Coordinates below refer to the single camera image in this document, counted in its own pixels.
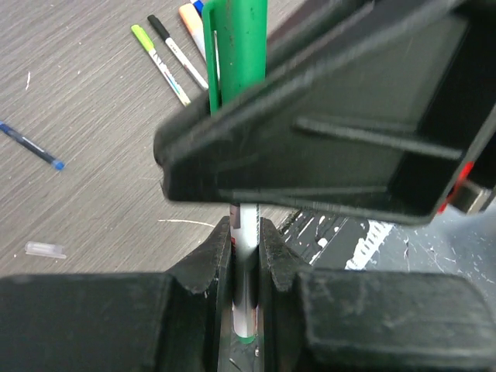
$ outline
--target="lime green marker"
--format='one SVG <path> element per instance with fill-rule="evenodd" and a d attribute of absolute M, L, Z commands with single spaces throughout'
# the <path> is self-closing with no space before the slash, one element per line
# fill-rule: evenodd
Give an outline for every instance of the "lime green marker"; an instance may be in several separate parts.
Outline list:
<path fill-rule="evenodd" d="M 184 93 L 183 88 L 175 81 L 171 72 L 167 68 L 164 62 L 158 57 L 157 51 L 155 50 L 155 46 L 153 45 L 152 40 L 148 37 L 145 30 L 141 28 L 139 25 L 131 26 L 131 31 L 133 31 L 134 36 L 139 40 L 145 51 L 150 55 L 152 61 L 158 67 L 165 80 L 171 86 L 172 90 L 179 98 L 179 101 L 185 106 L 189 105 L 191 101 L 187 97 L 186 93 Z"/>

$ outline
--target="metal part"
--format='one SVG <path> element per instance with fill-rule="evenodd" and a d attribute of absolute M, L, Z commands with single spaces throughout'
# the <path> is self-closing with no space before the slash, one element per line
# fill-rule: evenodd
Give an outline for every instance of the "metal part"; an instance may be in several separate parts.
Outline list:
<path fill-rule="evenodd" d="M 494 192 L 470 180 L 464 180 L 449 203 L 467 215 L 483 212 L 494 199 Z"/>

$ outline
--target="black plastic housing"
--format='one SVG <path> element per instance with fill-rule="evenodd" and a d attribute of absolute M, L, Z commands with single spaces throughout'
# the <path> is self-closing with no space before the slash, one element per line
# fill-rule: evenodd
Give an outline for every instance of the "black plastic housing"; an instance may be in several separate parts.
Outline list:
<path fill-rule="evenodd" d="M 165 195 L 429 222 L 496 130 L 484 6 L 320 2 L 272 45 L 263 84 L 158 129 Z"/>

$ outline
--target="white marker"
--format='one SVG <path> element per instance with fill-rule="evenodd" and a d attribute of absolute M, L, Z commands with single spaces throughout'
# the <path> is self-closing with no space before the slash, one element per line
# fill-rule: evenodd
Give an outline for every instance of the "white marker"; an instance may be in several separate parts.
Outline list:
<path fill-rule="evenodd" d="M 186 93 L 184 93 L 183 88 L 181 88 L 181 86 L 175 81 L 174 77 L 172 76 L 171 72 L 169 71 L 165 63 L 162 62 L 160 57 L 158 57 L 157 51 L 155 50 L 155 46 L 153 45 L 152 40 L 146 34 L 145 30 L 142 29 L 139 25 L 134 25 L 131 26 L 131 31 L 133 31 L 134 36 L 136 36 L 136 38 L 139 40 L 143 48 L 145 48 L 145 51 L 150 55 L 151 59 L 158 67 L 158 69 L 164 76 L 167 83 L 169 83 L 169 85 L 171 86 L 172 90 L 179 98 L 181 103 L 185 106 L 189 105 L 191 101 L 187 97 Z"/>
<path fill-rule="evenodd" d="M 176 56 L 179 62 L 181 62 L 184 69 L 191 74 L 191 76 L 196 80 L 196 82 L 200 85 L 200 87 L 207 90 L 208 89 L 207 82 L 198 73 L 196 68 L 191 64 L 191 62 L 183 54 L 183 52 L 181 52 L 179 46 L 177 46 L 177 44 L 172 40 L 171 35 L 166 30 L 162 22 L 153 14 L 148 16 L 148 22 L 150 22 L 150 25 L 152 25 L 153 29 L 158 33 L 160 38 L 166 43 L 166 45 L 169 47 L 170 51 L 174 54 L 174 56 Z"/>

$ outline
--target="marker cap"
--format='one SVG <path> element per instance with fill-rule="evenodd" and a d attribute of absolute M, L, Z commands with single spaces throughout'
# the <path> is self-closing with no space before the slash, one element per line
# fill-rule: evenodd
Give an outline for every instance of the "marker cap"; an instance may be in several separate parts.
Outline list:
<path fill-rule="evenodd" d="M 182 5 L 179 8 L 179 15 L 183 19 L 183 22 L 188 28 L 190 34 L 195 33 L 198 29 L 203 30 L 202 19 L 196 12 L 193 4 Z"/>

